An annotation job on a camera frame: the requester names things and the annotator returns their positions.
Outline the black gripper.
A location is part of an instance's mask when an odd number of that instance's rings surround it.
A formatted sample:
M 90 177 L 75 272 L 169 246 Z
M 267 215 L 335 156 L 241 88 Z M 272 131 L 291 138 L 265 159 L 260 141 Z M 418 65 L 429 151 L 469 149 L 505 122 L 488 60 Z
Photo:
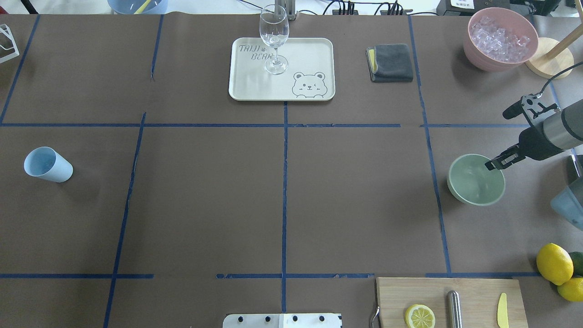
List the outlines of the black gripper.
M 509 147 L 497 157 L 485 163 L 489 170 L 504 170 L 521 161 L 522 157 L 542 161 L 564 152 L 552 144 L 543 133 L 534 127 L 523 130 L 519 135 L 518 144 Z

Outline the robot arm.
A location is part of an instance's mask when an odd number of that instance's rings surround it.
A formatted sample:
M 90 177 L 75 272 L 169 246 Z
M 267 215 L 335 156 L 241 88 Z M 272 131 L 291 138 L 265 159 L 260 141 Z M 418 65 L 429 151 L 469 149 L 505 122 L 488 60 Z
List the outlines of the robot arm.
M 485 166 L 488 170 L 503 170 L 525 158 L 541 161 L 582 145 L 583 110 L 579 100 L 560 109 L 545 106 L 534 95 L 522 96 L 502 113 L 506 120 L 522 114 L 529 128 L 519 135 L 518 143 L 509 147 Z M 576 178 L 551 201 L 552 209 L 578 229 L 583 228 L 582 156 L 571 156 Z

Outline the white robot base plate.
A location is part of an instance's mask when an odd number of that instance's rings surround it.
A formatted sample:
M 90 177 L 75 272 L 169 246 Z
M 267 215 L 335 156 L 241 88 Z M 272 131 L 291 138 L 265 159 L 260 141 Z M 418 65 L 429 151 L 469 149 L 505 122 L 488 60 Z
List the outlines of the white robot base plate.
M 227 315 L 223 328 L 342 328 L 338 313 L 257 313 Z

